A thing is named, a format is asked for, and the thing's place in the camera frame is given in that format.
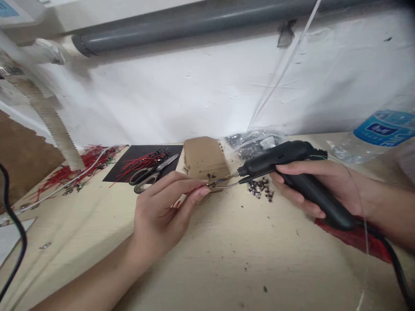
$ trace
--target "white paper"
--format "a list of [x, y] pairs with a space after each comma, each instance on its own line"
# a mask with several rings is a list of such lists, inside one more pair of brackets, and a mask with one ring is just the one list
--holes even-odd
[[264, 150], [266, 150], [266, 149], [275, 147], [275, 140], [273, 136], [270, 136], [260, 141], [259, 144], [263, 147]]
[[[23, 228], [27, 232], [35, 218], [22, 221]], [[0, 267], [11, 253], [16, 243], [20, 239], [19, 231], [15, 224], [0, 227]]]

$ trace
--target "blue bottle label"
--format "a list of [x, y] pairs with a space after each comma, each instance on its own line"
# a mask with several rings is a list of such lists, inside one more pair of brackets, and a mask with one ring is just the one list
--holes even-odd
[[19, 14], [6, 1], [0, 0], [0, 17], [11, 16], [19, 16]]
[[415, 136], [415, 115], [399, 111], [378, 111], [353, 134], [376, 146], [394, 147]]

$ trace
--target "desk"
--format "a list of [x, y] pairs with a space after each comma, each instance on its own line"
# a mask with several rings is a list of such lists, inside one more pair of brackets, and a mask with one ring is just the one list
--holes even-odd
[[[343, 136], [291, 139], [329, 150], [327, 141], [337, 142]], [[381, 160], [350, 166], [408, 187], [405, 177]], [[111, 184], [101, 181], [111, 167], [79, 193], [59, 193], [19, 216], [37, 219], [28, 231], [26, 257], [2, 310], [28, 310], [132, 233], [136, 194], [129, 184], [117, 183], [109, 189]], [[49, 248], [39, 249], [48, 242]], [[1, 284], [19, 249], [20, 245], [0, 269]], [[398, 255], [411, 282], [414, 260], [399, 250]], [[355, 310], [366, 263], [369, 286], [362, 310], [404, 309], [392, 266], [345, 246], [277, 192], [269, 203], [239, 185], [202, 202], [179, 245], [130, 289], [115, 310]]]

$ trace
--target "hand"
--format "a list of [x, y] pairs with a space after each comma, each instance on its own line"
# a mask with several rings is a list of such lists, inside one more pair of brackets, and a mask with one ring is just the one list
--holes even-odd
[[[339, 163], [328, 160], [297, 161], [276, 167], [279, 172], [288, 175], [314, 175], [353, 215], [367, 216], [373, 211], [370, 198], [379, 193], [379, 183]], [[270, 176], [276, 188], [295, 206], [311, 216], [326, 217], [317, 204], [305, 200], [302, 194], [285, 185], [279, 174], [271, 173]]]
[[[137, 198], [133, 254], [152, 264], [182, 239], [194, 207], [210, 192], [208, 181], [190, 179], [173, 171], [160, 179]], [[179, 208], [171, 206], [188, 194]]]

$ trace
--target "black power cord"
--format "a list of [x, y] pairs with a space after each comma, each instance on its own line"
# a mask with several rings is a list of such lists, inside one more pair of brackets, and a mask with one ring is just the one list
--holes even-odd
[[[357, 224], [365, 228], [363, 220], [357, 219]], [[390, 245], [390, 243], [386, 240], [385, 236], [378, 229], [376, 229], [369, 223], [366, 223], [366, 228], [368, 234], [382, 242], [382, 244], [385, 246], [392, 260], [393, 269], [395, 270], [396, 274], [396, 280], [398, 281], [398, 285], [401, 289], [406, 305], [408, 306], [409, 310], [415, 310], [415, 299], [406, 281], [405, 274], [403, 272], [402, 265], [399, 261], [398, 255], [395, 253], [395, 250], [393, 249], [392, 245]]]
[[12, 273], [10, 274], [9, 278], [7, 279], [6, 284], [4, 285], [4, 287], [3, 287], [3, 289], [1, 290], [1, 293], [0, 293], [0, 303], [1, 303], [2, 300], [3, 300], [4, 294], [7, 292], [11, 282], [14, 279], [14, 276], [17, 273], [17, 270], [20, 267], [20, 264], [23, 261], [23, 257], [25, 256], [25, 252], [26, 252], [26, 248], [27, 248], [27, 237], [26, 237], [26, 231], [23, 228], [22, 223], [20, 222], [19, 218], [17, 218], [17, 216], [13, 212], [12, 208], [10, 207], [10, 204], [9, 204], [9, 187], [10, 187], [9, 174], [7, 173], [6, 168], [1, 163], [0, 163], [0, 170], [3, 173], [3, 178], [4, 178], [4, 187], [3, 187], [4, 207], [6, 208], [7, 214], [9, 214], [10, 218], [13, 220], [14, 224], [17, 227], [17, 230], [20, 233], [20, 236], [22, 237], [22, 249], [20, 250], [19, 258], [17, 259], [16, 265], [14, 266], [14, 269], [13, 269]]

